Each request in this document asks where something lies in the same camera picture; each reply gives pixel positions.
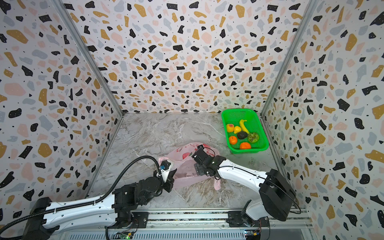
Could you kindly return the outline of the yellow lemon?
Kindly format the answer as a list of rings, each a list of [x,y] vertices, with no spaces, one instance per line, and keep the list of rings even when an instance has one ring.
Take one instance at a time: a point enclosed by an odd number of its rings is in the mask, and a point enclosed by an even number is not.
[[[239,126],[235,126],[234,127],[234,134],[236,135],[237,133],[241,132],[242,131],[242,128],[239,127]]]

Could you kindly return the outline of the green lime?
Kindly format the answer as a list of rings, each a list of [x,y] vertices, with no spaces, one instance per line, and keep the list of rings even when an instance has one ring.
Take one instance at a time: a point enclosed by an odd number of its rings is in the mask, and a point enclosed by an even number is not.
[[[248,134],[248,141],[251,143],[251,144],[254,144],[254,143],[257,143],[260,139],[260,136],[258,133],[249,133]]]

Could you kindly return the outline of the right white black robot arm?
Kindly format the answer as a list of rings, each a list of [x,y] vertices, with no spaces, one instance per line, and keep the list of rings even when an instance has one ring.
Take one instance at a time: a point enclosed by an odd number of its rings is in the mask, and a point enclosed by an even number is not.
[[[279,171],[256,171],[222,156],[210,156],[202,145],[191,157],[196,162],[195,169],[199,176],[231,180],[259,194],[258,199],[247,201],[240,213],[240,220],[229,220],[229,224],[252,227],[260,219],[269,216],[282,222],[287,220],[295,204],[296,193]]]

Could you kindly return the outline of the yellow banana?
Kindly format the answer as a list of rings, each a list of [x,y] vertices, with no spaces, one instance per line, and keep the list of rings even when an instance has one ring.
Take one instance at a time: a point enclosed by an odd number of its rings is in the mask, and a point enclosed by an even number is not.
[[[242,128],[242,131],[244,131],[244,132],[246,132],[246,133],[248,133],[248,135],[250,134],[250,132],[249,132],[249,130],[246,128],[246,126],[245,126],[245,122],[246,122],[247,120],[240,120],[239,121],[239,125],[240,125],[240,127]]]

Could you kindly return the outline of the dark avocado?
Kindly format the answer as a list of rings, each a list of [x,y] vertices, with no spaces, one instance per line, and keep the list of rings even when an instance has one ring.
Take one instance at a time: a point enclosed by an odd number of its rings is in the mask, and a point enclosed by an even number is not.
[[[248,137],[248,133],[244,132],[244,131],[240,131],[237,133],[237,138],[239,140],[244,140]]]

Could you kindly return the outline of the orange fruit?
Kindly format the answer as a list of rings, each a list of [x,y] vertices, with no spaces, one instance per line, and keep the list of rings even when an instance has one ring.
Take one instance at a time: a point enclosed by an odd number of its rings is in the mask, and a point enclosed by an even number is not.
[[[248,142],[241,143],[240,147],[239,147],[240,150],[248,150],[248,149],[251,149],[251,148],[252,148],[252,146]]]

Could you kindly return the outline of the small orange tangerine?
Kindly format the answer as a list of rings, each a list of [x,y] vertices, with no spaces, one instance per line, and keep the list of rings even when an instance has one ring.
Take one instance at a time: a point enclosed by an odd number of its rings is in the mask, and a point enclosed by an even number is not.
[[[235,137],[235,136],[230,136],[230,137],[229,137],[229,143],[230,143],[231,145],[236,145],[236,144],[238,143],[238,138]]]

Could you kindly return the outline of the pink plastic bag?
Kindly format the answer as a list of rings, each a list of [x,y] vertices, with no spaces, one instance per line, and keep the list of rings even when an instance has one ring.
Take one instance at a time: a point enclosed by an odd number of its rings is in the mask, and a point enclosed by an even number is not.
[[[217,156],[220,154],[217,149],[209,145],[203,144],[201,142],[194,142],[177,147],[166,156],[158,158],[159,164],[161,164],[163,161],[168,161],[172,164],[171,171],[176,170],[176,173],[173,176],[173,189],[188,187],[210,178],[206,175],[198,176],[194,166],[196,162],[193,160],[192,154],[198,149],[198,146],[200,145],[203,145],[205,148],[209,148],[209,150],[205,150],[205,152],[212,157],[214,155]]]

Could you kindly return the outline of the green plastic basket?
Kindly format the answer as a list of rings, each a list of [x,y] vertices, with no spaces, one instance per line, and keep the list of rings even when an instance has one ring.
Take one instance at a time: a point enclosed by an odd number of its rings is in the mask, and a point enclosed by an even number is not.
[[[269,148],[269,141],[255,111],[228,109],[222,112],[222,121],[232,154],[254,154]]]

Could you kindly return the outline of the yellow red peach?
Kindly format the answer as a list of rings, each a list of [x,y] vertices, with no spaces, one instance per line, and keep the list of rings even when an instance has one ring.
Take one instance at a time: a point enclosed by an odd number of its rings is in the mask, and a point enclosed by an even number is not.
[[[227,124],[226,130],[227,130],[227,133],[233,133],[235,130],[235,126],[233,124]]]

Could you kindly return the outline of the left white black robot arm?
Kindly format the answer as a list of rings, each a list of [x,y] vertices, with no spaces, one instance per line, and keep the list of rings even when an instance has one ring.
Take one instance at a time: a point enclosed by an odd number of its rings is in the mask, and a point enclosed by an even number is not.
[[[73,202],[38,201],[33,208],[39,216],[27,221],[22,235],[24,240],[47,240],[51,235],[88,227],[107,229],[144,229],[149,214],[136,212],[138,206],[170,192],[174,185],[175,171],[162,170],[162,176],[153,175],[145,180],[124,185],[113,190],[105,199],[100,196]]]

